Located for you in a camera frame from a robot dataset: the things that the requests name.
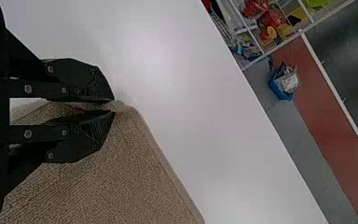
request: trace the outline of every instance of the red stripe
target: red stripe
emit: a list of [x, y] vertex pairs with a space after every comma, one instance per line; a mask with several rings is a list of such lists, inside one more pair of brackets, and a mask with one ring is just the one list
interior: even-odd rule
[[358, 215], [358, 137], [301, 38], [272, 54], [275, 64], [297, 65], [295, 104]]

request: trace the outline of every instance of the white platform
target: white platform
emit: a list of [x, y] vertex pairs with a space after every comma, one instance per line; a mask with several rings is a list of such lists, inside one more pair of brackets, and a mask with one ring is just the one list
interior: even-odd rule
[[99, 65], [206, 223], [327, 223], [199, 0], [2, 0], [41, 58]]

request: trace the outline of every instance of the shelf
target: shelf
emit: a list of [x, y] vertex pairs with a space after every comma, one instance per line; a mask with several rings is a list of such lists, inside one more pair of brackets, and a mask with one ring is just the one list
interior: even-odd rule
[[313, 20], [317, 21], [321, 17], [329, 14], [329, 12], [334, 11], [337, 8], [340, 8], [341, 6], [346, 6], [350, 2], [352, 2], [352, 1], [348, 1], [348, 0], [332, 0], [327, 5], [324, 5], [324, 6], [321, 6], [321, 7], [316, 7], [316, 8], [307, 7], [307, 4], [305, 2], [303, 2], [303, 4], [304, 4], [305, 8], [308, 10], [309, 14], [312, 16]]
[[277, 29], [277, 32], [280, 33], [280, 36], [283, 35], [282, 38], [276, 38], [268, 43], [262, 41], [260, 37], [261, 30], [257, 25], [256, 19], [248, 20], [241, 15], [240, 5], [244, 0], [216, 1], [222, 10], [226, 23], [221, 21], [214, 13], [211, 14], [211, 17], [213, 18], [214, 23], [216, 24], [226, 43], [229, 44], [233, 36], [238, 37], [239, 35], [246, 33], [249, 34], [262, 53], [262, 56], [258, 57], [252, 62], [249, 62], [248, 60], [242, 58], [240, 55], [233, 53], [233, 56], [240, 68], [242, 70], [246, 70], [248, 67], [263, 60], [277, 49], [296, 39], [301, 34], [304, 34], [319, 22], [324, 21], [325, 19], [334, 15], [355, 0], [332, 0], [332, 2], [323, 7], [320, 7], [318, 10], [312, 8], [309, 9], [306, 6], [304, 0], [270, 0], [270, 3], [278, 5], [289, 22], [293, 21], [293, 18], [290, 17], [293, 15], [295, 15], [297, 18], [300, 18], [301, 22], [298, 22], [294, 25], [291, 24], [291, 26], [288, 25], [290, 30], [285, 34], [282, 34], [282, 30]]

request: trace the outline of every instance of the white shelf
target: white shelf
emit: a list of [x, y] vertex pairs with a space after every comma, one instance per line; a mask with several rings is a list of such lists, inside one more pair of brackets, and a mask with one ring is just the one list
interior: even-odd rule
[[227, 25], [224, 25], [224, 31], [221, 30], [222, 25], [220, 25], [219, 30], [221, 30], [221, 34], [223, 38], [225, 38], [225, 41], [229, 39], [228, 33], [231, 36], [234, 35], [240, 35], [243, 33], [249, 33], [249, 35], [252, 37], [256, 45], [260, 48], [260, 51], [262, 52], [262, 56], [258, 57], [256, 60], [249, 62], [247, 60], [242, 59], [238, 55], [234, 55], [234, 58], [236, 59], [237, 63], [239, 64], [240, 68], [242, 70], [246, 70], [248, 67], [252, 66], [253, 64], [261, 61], [277, 49], [283, 47], [287, 43], [291, 42], [292, 40], [299, 37], [301, 34], [304, 34], [309, 29], [311, 29], [313, 26], [317, 25], [319, 22], [324, 21], [325, 19], [331, 17], [332, 15], [339, 12], [342, 8], [346, 7], [347, 5], [353, 3], [355, 0], [334, 0], [330, 4], [327, 4], [324, 7], [321, 7], [319, 10], [313, 10], [306, 7], [303, 0], [287, 0], [282, 3], [280, 6], [279, 1], [282, 0], [271, 0], [271, 3], [277, 4], [281, 9], [284, 7], [288, 7], [293, 1], [297, 1], [299, 6], [304, 10], [306, 13], [308, 19], [310, 22], [308, 22], [308, 25], [306, 23], [301, 24], [301, 26], [296, 27], [302, 27], [305, 26], [302, 30], [295, 30], [295, 33], [290, 36], [288, 39], [284, 40], [282, 43], [277, 44], [275, 40], [265, 43], [260, 38], [261, 30], [257, 26], [257, 22], [255, 19], [248, 20], [245, 19], [240, 11], [239, 6], [240, 3], [243, 0], [217, 0], [218, 5], [222, 9], [222, 13], [225, 17]]
[[319, 20], [321, 17], [329, 14], [330, 12], [338, 9], [341, 10], [348, 4], [352, 3], [354, 0], [332, 0], [329, 4], [322, 6], [320, 8], [311, 8], [307, 7], [305, 3], [303, 3], [303, 0], [299, 0], [303, 5], [304, 8], [309, 12], [309, 14], [312, 16], [314, 21]]

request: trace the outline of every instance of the beige carpet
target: beige carpet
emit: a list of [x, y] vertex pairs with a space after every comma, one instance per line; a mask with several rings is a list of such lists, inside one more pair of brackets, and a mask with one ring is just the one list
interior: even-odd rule
[[[104, 108], [117, 111], [104, 147], [73, 164], [43, 164], [7, 195], [0, 223], [204, 222], [137, 111]], [[55, 103], [27, 110], [13, 124], [82, 112]]]

